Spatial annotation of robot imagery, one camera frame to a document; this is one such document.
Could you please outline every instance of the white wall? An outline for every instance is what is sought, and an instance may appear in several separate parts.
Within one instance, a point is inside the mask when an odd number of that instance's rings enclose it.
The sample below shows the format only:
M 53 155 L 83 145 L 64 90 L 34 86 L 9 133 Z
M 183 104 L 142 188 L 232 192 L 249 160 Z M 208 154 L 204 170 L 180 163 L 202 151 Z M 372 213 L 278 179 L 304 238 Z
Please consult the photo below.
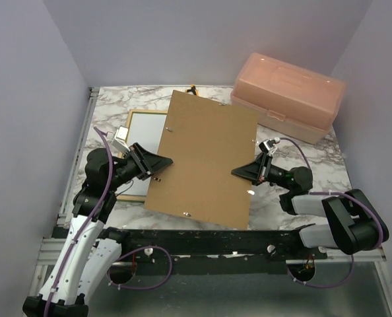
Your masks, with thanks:
M 44 0 L 89 85 L 232 84 L 257 51 L 330 74 L 372 0 Z
M 0 317 L 21 316 L 88 89 L 40 0 L 0 0 Z
M 333 72 L 348 83 L 335 129 L 353 186 L 390 230 L 392 276 L 392 0 L 375 0 Z

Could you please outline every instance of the white marble tabletop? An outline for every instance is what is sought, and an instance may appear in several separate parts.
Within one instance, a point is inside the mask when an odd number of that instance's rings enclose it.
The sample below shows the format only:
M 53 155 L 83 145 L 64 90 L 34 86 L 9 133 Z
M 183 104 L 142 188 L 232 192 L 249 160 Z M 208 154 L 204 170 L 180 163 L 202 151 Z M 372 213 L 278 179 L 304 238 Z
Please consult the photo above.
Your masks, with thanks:
M 120 125 L 125 125 L 130 109 L 167 110 L 173 90 L 184 91 L 188 87 L 104 87 L 96 102 L 92 117 L 91 128 L 85 143 L 84 153 L 80 162 L 79 173 L 73 193 L 76 194 L 85 179 L 84 166 L 86 156 L 91 150 L 103 147 L 93 126 L 102 131 L 114 132 Z M 199 87 L 199 96 L 230 103 L 231 87 Z M 257 140 L 282 137 L 281 133 L 258 125 Z M 313 171 L 314 190 L 346 191 L 350 182 L 344 165 L 344 160 L 333 131 L 316 145 L 298 141 L 310 161 Z M 303 166 L 304 162 L 295 146 L 281 142 L 275 153 L 274 165 L 290 169 Z M 286 190 L 277 186 L 270 187 L 262 184 L 253 187 L 250 206 L 248 229 L 253 230 L 289 230 L 308 223 L 325 223 L 325 219 L 313 216 L 291 216 L 280 208 L 278 195 Z M 212 223 L 202 223 L 183 217 L 175 217 L 146 210 L 143 203 L 118 201 L 106 224 L 107 227 L 124 229 L 229 229 Z

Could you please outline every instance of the cardboard backing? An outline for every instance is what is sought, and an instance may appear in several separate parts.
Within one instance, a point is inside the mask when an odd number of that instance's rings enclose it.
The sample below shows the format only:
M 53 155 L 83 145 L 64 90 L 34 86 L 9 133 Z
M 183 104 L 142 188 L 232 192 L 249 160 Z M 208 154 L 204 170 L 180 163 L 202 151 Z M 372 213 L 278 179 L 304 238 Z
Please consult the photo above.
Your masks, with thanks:
M 231 175 L 254 159 L 258 113 L 174 91 L 158 154 L 174 163 L 150 181 L 145 208 L 246 229 L 250 181 Z

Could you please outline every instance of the purple cable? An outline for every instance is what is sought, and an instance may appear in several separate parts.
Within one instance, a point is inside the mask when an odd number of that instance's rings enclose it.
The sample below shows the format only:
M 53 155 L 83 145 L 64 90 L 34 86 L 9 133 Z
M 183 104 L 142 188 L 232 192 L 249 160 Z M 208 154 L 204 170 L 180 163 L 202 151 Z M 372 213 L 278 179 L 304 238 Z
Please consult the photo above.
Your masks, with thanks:
M 77 239 L 79 238 L 79 236 L 82 234 L 83 230 L 86 228 L 86 226 L 89 224 L 89 222 L 92 220 L 95 212 L 99 209 L 99 206 L 102 204 L 102 202 L 105 199 L 106 194 L 108 193 L 108 190 L 110 189 L 110 184 L 111 184 L 111 180 L 112 180 L 112 172 L 114 169 L 114 162 L 112 160 L 112 154 L 110 151 L 110 146 L 108 145 L 108 142 L 105 140 L 105 136 L 107 133 L 104 133 L 102 131 L 100 131 L 97 127 L 94 127 L 95 131 L 97 132 L 97 134 L 100 136 L 100 138 L 102 139 L 102 142 L 104 143 L 104 146 L 106 148 L 106 152 L 108 155 L 108 178 L 106 180 L 106 185 L 104 188 L 104 191 L 102 192 L 101 198 L 98 200 L 98 202 L 96 203 L 94 209 L 92 209 L 92 211 L 90 212 L 89 216 L 86 218 L 86 220 L 84 221 L 83 225 L 80 227 L 80 229 L 77 231 L 76 235 L 74 236 L 73 240 L 77 241 Z M 61 278 L 61 275 L 63 274 L 64 268 L 67 264 L 67 261 L 69 259 L 69 256 L 71 254 L 71 252 L 73 251 L 73 248 L 76 246 L 76 244 L 70 244 L 69 248 L 67 249 L 63 260 L 61 261 L 61 264 L 59 266 L 57 275 L 55 276 L 55 279 L 53 280 L 53 285 L 52 285 L 52 289 L 56 289 L 57 285 L 59 283 L 59 279 Z M 44 310 L 44 317 L 48 317 L 48 312 L 49 312 L 49 306 L 51 305 L 51 301 L 53 298 L 53 292 L 49 293 L 48 299 L 46 301 L 45 304 L 45 310 Z
M 281 139 L 281 140 L 284 140 L 284 141 L 288 141 L 288 142 L 293 143 L 294 146 L 297 147 L 297 149 L 299 150 L 300 154 L 303 156 L 303 160 L 305 161 L 306 165 L 307 165 L 308 168 L 311 170 L 311 167 L 310 167 L 308 158 L 307 158 L 306 155 L 304 154 L 304 152 L 303 152 L 302 148 L 299 146 L 299 144 L 297 144 L 296 142 L 294 142 L 293 140 L 291 140 L 291 139 L 288 138 L 288 137 L 281 137 L 280 139 Z
M 335 283 L 335 284 L 329 284 L 329 285 L 320 285 L 320 284 L 312 284 L 312 283 L 307 283 L 307 282 L 302 282 L 298 279 L 296 279 L 293 274 L 291 273 L 290 269 L 287 268 L 287 273 L 289 274 L 289 276 L 293 279 L 294 282 L 307 286 L 307 287 L 313 287 L 314 289 L 333 289 L 334 287 L 338 287 L 341 286 L 343 284 L 345 284 L 351 277 L 354 271 L 354 256 L 351 255 L 352 258 L 352 262 L 350 264 L 350 271 L 348 271 L 348 274 L 346 275 L 346 277 L 344 279 L 342 279 L 341 281 Z
M 170 278 L 171 272 L 172 272 L 172 259 L 171 259 L 171 255 L 168 253 L 168 251 L 165 250 L 164 248 L 160 247 L 160 246 L 143 246 L 143 247 L 141 247 L 141 248 L 137 248 L 136 250 L 130 251 L 129 253 L 124 254 L 123 256 L 120 256 L 120 257 L 117 259 L 117 261 L 122 260 L 123 258 L 126 258 L 127 256 L 131 256 L 132 254 L 134 254 L 134 253 L 136 253 L 136 252 L 139 252 L 139 251 L 142 251 L 142 250 L 148 249 L 148 248 L 161 250 L 161 251 L 163 251 L 163 253 L 165 253 L 165 254 L 167 255 L 167 257 L 168 257 L 168 261 L 169 261 L 169 263 L 170 263 L 170 268 L 168 269 L 167 275 L 165 276 L 165 278 L 164 278 L 161 282 L 159 282 L 159 283 L 157 283 L 157 284 L 155 284 L 155 285 L 146 286 L 146 287 L 134 287 L 134 286 L 127 286 L 127 285 L 115 284 L 115 283 L 113 283 L 113 281 L 111 280 L 111 274 L 110 274 L 110 271 L 108 270 L 108 272 L 106 273 L 106 276 L 107 276 L 107 278 L 110 280 L 110 284 L 115 285 L 115 286 L 117 286 L 117 287 L 120 287 L 120 288 L 122 288 L 122 289 L 133 289 L 133 290 L 135 290 L 135 291 L 148 291 L 148 290 L 150 290 L 150 289 L 155 289 L 155 288 L 161 286 L 162 284 L 164 284 L 165 282 L 167 282 L 167 280 Z
M 287 137 L 282 137 L 281 139 L 285 140 L 285 141 L 289 141 L 289 142 L 293 143 L 297 147 L 297 149 L 299 150 L 300 154 L 303 156 L 303 159 L 304 159 L 306 165 L 311 170 L 308 158 L 304 154 L 302 148 L 300 148 L 299 145 L 295 141 L 293 141 L 293 140 L 291 140 L 291 139 L 289 139 Z M 379 222 L 379 220 L 375 216 L 375 214 L 372 213 L 372 211 L 366 205 L 364 205 L 361 201 L 358 201 L 357 199 L 353 198 L 352 196 L 350 196 L 350 195 L 348 195 L 346 193 L 341 193 L 341 192 L 331 192 L 331 191 L 330 192 L 310 192 L 309 194 L 310 195 L 337 195 L 337 196 L 343 196 L 343 197 L 347 198 L 348 200 L 351 200 L 352 202 L 354 202 L 357 205 L 359 205 L 374 220 L 374 222 L 376 224 L 376 227 L 378 229 L 378 241 L 376 242 L 376 244 L 374 246 L 374 249 L 379 248 L 381 246 L 381 244 L 383 242 L 383 230 L 382 230 L 381 223 Z M 291 276 L 291 278 L 293 278 L 293 280 L 296 283 L 299 283 L 299 284 L 302 284 L 302 285 L 305 285 L 305 286 L 308 286 L 308 287 L 314 287 L 316 289 L 332 289 L 333 287 L 341 286 L 342 284 L 346 283 L 351 278 L 351 276 L 353 274 L 353 270 L 354 270 L 354 257 L 353 257 L 353 255 L 351 255 L 351 258 L 352 258 L 352 263 L 351 263 L 351 266 L 350 266 L 350 271 L 348 272 L 347 276 L 343 280 L 341 280 L 340 282 L 335 283 L 335 284 L 331 284 L 331 285 L 316 285 L 316 284 L 310 284 L 310 283 L 302 282 L 302 281 L 299 281 L 298 279 L 296 279 L 292 275 L 292 273 L 290 272 L 289 269 L 287 269 L 287 273 L 289 274 L 289 276 Z

